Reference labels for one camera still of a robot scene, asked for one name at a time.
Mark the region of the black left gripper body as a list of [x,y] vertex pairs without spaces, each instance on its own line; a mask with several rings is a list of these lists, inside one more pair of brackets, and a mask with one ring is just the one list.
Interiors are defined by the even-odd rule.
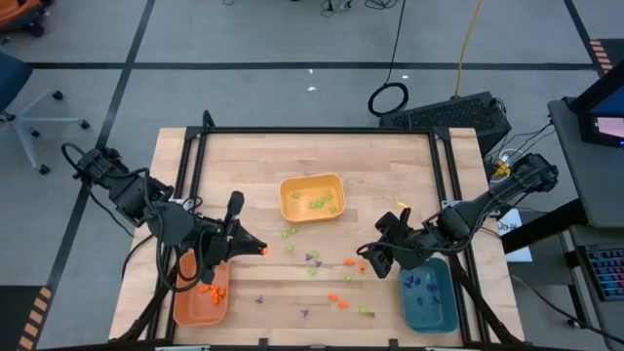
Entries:
[[227,203],[224,219],[202,217],[197,222],[198,240],[194,247],[197,263],[197,277],[203,284],[210,284],[214,269],[230,256],[230,241],[237,237],[240,214],[245,202],[244,194],[233,191]]

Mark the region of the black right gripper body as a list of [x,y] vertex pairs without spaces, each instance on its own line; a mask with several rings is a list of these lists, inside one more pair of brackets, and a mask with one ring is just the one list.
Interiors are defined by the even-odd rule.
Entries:
[[375,242],[363,244],[359,248],[359,255],[369,260],[369,253],[374,250],[393,255],[394,263],[397,262],[401,268],[410,270],[440,250],[440,232],[429,226],[418,230],[412,229],[406,236],[381,234]]

